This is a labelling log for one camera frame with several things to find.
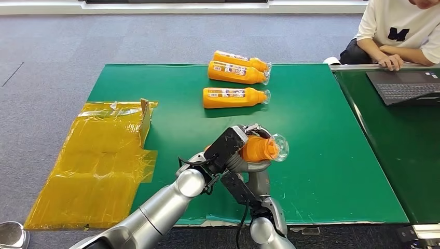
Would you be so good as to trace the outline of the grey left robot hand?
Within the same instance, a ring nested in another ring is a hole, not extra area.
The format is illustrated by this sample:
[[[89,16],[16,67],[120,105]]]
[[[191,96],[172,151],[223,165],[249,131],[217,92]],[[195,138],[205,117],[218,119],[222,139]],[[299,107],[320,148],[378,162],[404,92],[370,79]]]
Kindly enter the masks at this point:
[[[273,136],[258,124],[246,126],[244,129],[247,142],[226,162],[226,168],[238,173],[266,170],[280,151]]]

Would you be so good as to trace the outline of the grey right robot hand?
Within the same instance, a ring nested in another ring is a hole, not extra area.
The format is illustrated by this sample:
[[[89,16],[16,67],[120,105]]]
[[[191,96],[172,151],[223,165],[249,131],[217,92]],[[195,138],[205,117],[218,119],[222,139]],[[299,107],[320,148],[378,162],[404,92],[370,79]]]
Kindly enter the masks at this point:
[[[270,196],[270,179],[267,170],[248,173],[246,185],[251,192],[248,195],[251,201]]]

